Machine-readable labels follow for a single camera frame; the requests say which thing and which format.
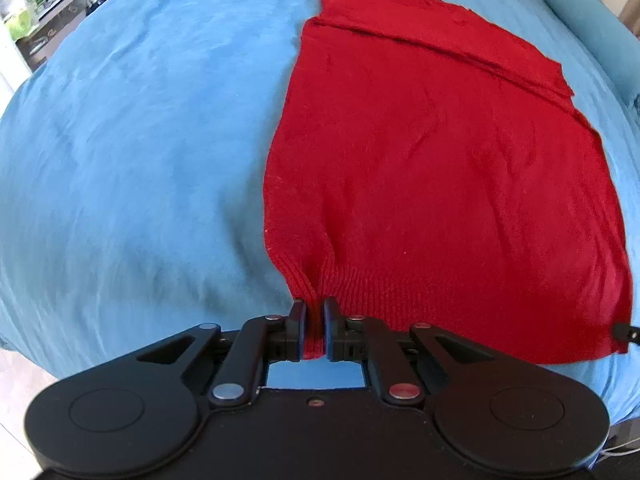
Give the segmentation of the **blue rolled blanket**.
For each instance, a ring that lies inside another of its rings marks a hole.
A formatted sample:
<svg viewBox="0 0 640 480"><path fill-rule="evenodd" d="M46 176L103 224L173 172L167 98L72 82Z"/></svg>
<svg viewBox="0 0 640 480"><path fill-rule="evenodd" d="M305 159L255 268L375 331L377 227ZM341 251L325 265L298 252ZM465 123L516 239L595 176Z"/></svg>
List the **blue rolled blanket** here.
<svg viewBox="0 0 640 480"><path fill-rule="evenodd" d="M598 61L633 120L639 119L639 40L602 0L544 0Z"/></svg>

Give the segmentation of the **red knit sweater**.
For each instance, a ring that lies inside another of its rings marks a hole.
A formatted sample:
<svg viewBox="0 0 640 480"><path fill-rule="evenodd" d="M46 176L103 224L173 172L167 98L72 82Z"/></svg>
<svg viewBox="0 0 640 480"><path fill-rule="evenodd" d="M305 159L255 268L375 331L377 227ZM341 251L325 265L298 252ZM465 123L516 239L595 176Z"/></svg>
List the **red knit sweater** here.
<svg viewBox="0 0 640 480"><path fill-rule="evenodd" d="M442 0L320 0L264 179L265 245L308 308L427 322L535 364L627 347L620 202L561 66Z"/></svg>

